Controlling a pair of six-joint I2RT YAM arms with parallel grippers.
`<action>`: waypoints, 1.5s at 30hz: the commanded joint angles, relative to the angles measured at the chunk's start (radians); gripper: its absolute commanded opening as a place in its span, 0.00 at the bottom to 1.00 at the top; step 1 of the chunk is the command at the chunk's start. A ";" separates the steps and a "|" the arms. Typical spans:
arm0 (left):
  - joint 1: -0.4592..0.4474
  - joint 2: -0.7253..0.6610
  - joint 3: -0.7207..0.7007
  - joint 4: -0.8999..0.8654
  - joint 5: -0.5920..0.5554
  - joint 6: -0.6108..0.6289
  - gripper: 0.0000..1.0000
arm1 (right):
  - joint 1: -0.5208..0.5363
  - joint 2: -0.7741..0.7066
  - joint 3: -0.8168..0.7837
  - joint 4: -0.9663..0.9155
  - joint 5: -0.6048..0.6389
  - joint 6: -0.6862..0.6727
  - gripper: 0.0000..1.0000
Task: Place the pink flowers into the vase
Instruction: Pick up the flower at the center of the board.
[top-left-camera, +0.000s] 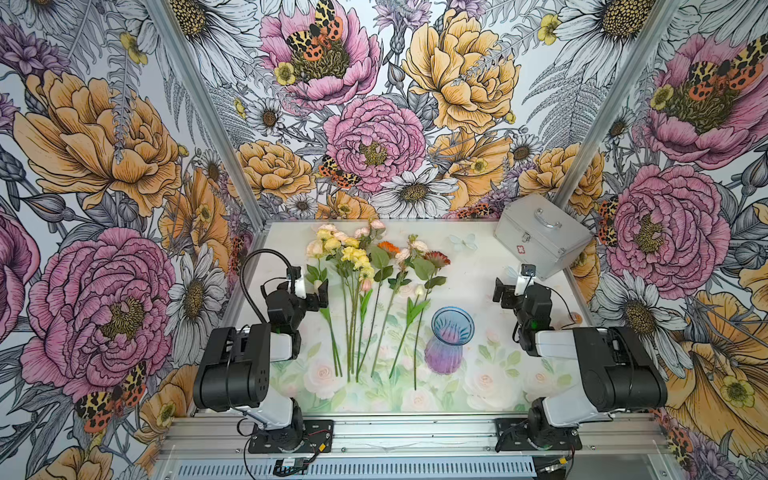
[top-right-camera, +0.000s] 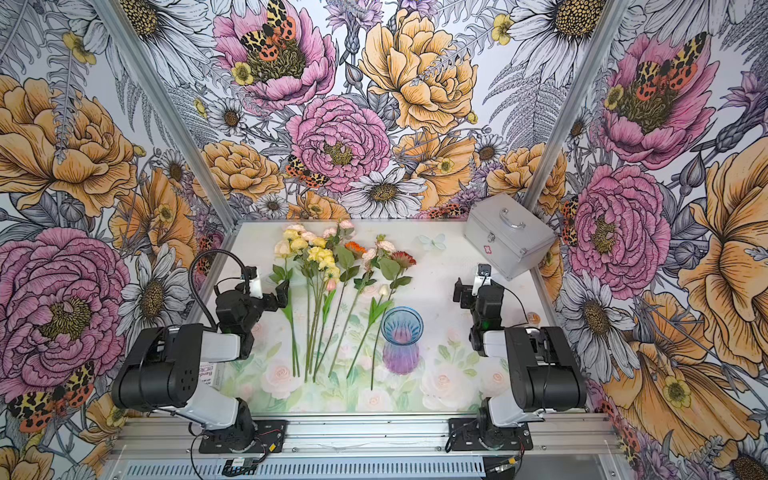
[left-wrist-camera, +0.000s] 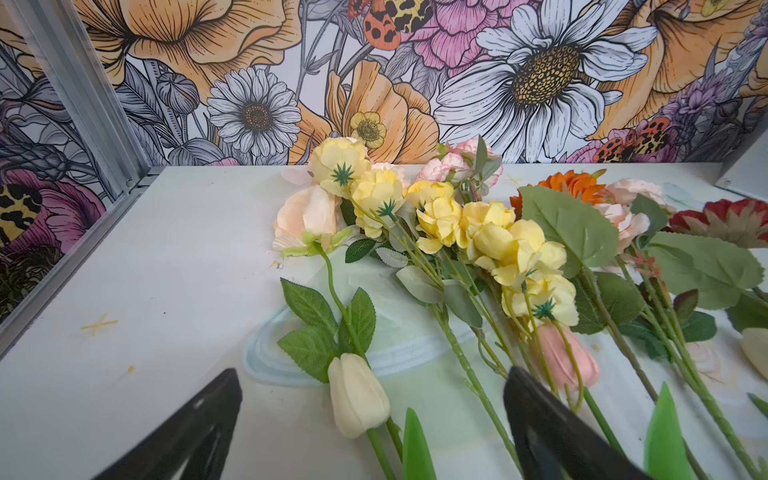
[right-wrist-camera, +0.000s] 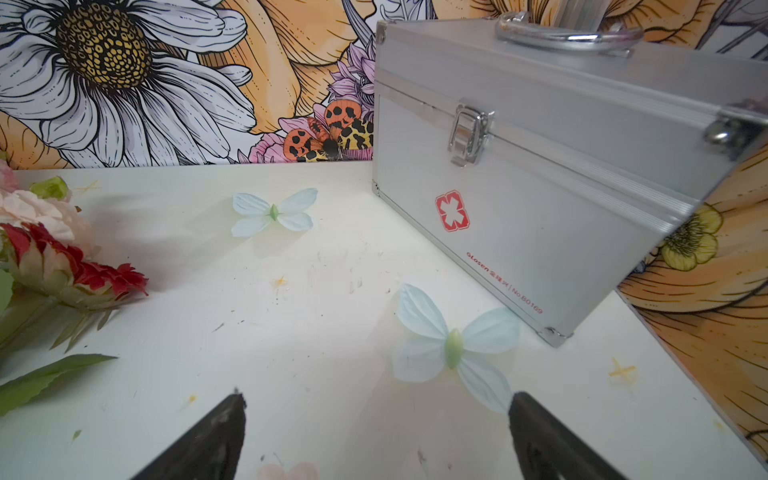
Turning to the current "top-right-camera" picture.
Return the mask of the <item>pink tulip stem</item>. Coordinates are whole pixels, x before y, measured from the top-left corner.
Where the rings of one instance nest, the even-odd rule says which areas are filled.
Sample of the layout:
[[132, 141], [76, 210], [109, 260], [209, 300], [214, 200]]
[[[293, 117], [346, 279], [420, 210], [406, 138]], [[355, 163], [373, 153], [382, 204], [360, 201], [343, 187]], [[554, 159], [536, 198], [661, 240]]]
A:
[[320, 310], [320, 333], [317, 336], [317, 348], [314, 363], [313, 377], [317, 376], [317, 371], [322, 361], [323, 350], [323, 337], [325, 335], [326, 324], [330, 315], [330, 310], [333, 304], [334, 297], [338, 286], [338, 280], [336, 278], [330, 278], [326, 282], [324, 293], [321, 297], [321, 310]]

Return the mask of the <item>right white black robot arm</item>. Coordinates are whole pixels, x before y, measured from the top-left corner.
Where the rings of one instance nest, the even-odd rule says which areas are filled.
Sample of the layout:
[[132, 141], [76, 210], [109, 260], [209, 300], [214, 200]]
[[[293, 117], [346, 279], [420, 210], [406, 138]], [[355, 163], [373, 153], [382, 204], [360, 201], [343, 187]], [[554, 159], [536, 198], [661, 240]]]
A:
[[586, 383], [560, 327], [502, 325], [506, 287], [484, 278], [476, 286], [455, 283], [453, 301], [471, 313], [469, 341], [485, 358], [507, 364], [509, 385], [485, 397], [477, 419], [451, 429], [450, 437], [472, 436], [486, 450], [528, 450], [530, 423], [548, 411], [586, 406]]

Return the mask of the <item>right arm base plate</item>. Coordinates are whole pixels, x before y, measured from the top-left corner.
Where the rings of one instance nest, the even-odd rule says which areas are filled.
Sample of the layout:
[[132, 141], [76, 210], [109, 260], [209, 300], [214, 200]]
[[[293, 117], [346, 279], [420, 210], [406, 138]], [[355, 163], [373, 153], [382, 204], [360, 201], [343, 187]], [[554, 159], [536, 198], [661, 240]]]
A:
[[451, 418], [444, 451], [529, 451], [533, 449], [532, 436], [526, 424], [497, 427], [478, 418]]

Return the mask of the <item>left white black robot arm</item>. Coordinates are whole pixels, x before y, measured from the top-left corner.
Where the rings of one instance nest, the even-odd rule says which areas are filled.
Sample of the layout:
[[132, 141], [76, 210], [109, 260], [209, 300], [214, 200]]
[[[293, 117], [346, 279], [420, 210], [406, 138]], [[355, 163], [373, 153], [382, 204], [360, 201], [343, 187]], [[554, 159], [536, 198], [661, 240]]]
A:
[[171, 412], [200, 424], [216, 445], [232, 451], [249, 448], [257, 433], [247, 403], [203, 383], [200, 367], [247, 359], [254, 326], [263, 313], [287, 306], [289, 286], [283, 281], [261, 296], [249, 293], [245, 285], [219, 294], [219, 322], [212, 331], [201, 323], [142, 330], [113, 381], [115, 406]]

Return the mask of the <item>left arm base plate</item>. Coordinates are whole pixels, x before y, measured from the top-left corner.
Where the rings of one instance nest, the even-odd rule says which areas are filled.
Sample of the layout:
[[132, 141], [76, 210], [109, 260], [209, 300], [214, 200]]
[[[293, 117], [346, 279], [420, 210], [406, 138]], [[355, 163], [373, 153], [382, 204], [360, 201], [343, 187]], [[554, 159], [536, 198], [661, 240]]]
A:
[[254, 420], [246, 426], [205, 431], [198, 451], [209, 455], [280, 453], [287, 426], [285, 420]]

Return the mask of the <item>pale pink rose spray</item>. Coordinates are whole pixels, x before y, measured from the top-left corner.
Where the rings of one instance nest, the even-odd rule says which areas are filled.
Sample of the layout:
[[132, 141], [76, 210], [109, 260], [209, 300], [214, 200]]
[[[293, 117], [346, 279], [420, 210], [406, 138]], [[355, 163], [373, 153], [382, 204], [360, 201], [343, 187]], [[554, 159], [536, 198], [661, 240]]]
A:
[[292, 250], [301, 250], [308, 246], [324, 248], [326, 240], [308, 231], [303, 225], [289, 225], [283, 232], [283, 239], [288, 242]]

